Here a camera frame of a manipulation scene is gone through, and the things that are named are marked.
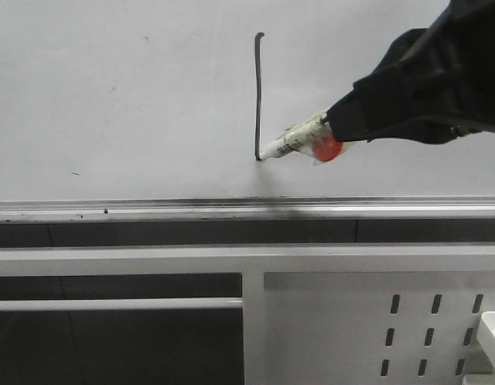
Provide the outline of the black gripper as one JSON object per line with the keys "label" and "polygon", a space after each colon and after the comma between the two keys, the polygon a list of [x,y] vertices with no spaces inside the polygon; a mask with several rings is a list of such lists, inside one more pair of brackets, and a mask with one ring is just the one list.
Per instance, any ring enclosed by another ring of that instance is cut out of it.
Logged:
{"label": "black gripper", "polygon": [[495,1],[451,1],[430,27],[404,32],[392,48],[404,83],[395,71],[356,81],[327,110],[338,141],[446,144],[495,134]]}

